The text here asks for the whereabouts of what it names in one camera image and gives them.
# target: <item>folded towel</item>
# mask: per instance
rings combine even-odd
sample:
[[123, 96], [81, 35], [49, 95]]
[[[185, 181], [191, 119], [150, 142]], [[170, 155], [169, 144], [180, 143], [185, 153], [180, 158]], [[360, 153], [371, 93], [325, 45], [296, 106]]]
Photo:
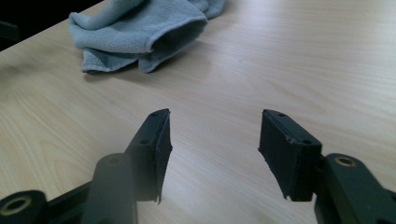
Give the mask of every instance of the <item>folded towel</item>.
[[71, 13], [69, 31], [83, 49], [83, 72], [115, 71], [138, 61], [149, 73], [196, 39], [223, 5], [224, 0], [110, 0], [92, 17]]

